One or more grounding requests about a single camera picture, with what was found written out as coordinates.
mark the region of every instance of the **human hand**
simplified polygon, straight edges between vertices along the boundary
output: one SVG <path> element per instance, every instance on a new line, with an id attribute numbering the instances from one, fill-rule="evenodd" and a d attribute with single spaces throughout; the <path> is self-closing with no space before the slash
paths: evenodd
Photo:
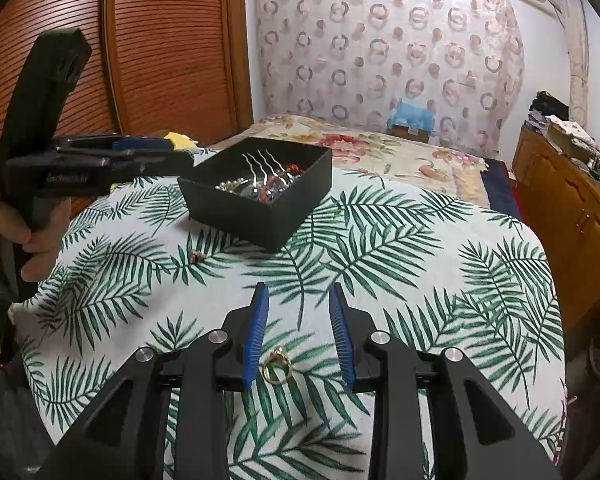
<path id="1" fill-rule="evenodd" d="M 60 240 L 69 227 L 70 215 L 71 199 L 65 198 L 52 211 L 48 226 L 32 233 L 18 212 L 0 200 L 0 236 L 34 255 L 20 271 L 24 281 L 40 282 L 48 278 L 58 259 Z"/>

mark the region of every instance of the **white wall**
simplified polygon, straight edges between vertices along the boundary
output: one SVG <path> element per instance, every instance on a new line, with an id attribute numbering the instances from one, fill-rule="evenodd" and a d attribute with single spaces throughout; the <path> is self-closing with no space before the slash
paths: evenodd
<path id="1" fill-rule="evenodd" d="M 587 133 L 600 146 L 600 17 L 587 0 L 582 0 L 589 35 L 589 115 Z"/>
<path id="2" fill-rule="evenodd" d="M 549 3 L 530 5 L 519 0 L 512 0 L 512 4 L 525 43 L 525 76 L 520 96 L 502 127 L 500 137 L 500 158 L 509 166 L 518 145 L 520 127 L 528 116 L 536 93 L 546 90 L 568 104 L 570 88 L 566 34 L 553 7 Z M 253 119 L 257 121 L 265 116 L 266 108 L 256 44 L 256 1 L 247 0 L 246 10 Z"/>

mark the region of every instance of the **bed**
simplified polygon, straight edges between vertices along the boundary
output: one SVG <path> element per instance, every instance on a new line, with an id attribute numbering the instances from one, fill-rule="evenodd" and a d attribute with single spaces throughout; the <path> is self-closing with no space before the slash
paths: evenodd
<path id="1" fill-rule="evenodd" d="M 330 193 L 278 254 L 190 220 L 174 178 L 119 186 L 72 221 L 51 277 L 13 309 L 53 441 L 139 346 L 187 347 L 248 304 L 263 280 L 270 311 L 262 359 L 283 346 L 294 373 L 283 386 L 258 374 L 251 391 L 226 395 L 232 478 L 366 478 L 374 400 L 352 394 L 340 377 L 325 302 L 330 284 L 340 282 L 349 304 L 369 311 L 380 329 L 423 351 L 463 349 L 554 457 L 564 423 L 555 288 L 529 228 L 464 200 L 473 193 L 473 202 L 484 200 L 474 189 L 484 163 L 434 148 L 422 152 L 421 166 L 432 169 L 423 180 L 400 160 L 402 141 L 349 139 L 342 131 L 315 139 L 313 122 L 297 120 L 308 130 L 291 134 L 287 124 L 277 118 L 247 135 L 331 143 L 335 167 Z M 382 157 L 368 160 L 372 148 Z M 199 164 L 215 151 L 191 155 Z M 440 179 L 436 172 L 449 168 L 452 179 Z M 194 249 L 206 259 L 191 260 Z M 430 479 L 430 425 L 420 400 Z M 177 391 L 171 408 L 165 478 L 173 477 Z"/>

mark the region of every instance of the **patterned curtain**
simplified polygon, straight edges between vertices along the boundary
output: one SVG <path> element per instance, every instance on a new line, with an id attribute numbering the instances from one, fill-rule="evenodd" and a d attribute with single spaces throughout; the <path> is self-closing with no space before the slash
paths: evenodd
<path id="1" fill-rule="evenodd" d="M 509 0 L 258 0 L 258 45 L 268 113 L 384 132 L 403 99 L 480 156 L 498 155 L 524 72 Z"/>

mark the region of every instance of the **yellow cloth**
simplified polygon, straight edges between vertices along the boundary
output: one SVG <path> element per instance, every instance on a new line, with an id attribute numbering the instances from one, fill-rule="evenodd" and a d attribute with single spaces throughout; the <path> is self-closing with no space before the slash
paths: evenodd
<path id="1" fill-rule="evenodd" d="M 186 148 L 197 148 L 198 143 L 195 140 L 189 139 L 186 135 L 169 132 L 164 136 L 173 143 L 174 150 L 184 150 Z"/>

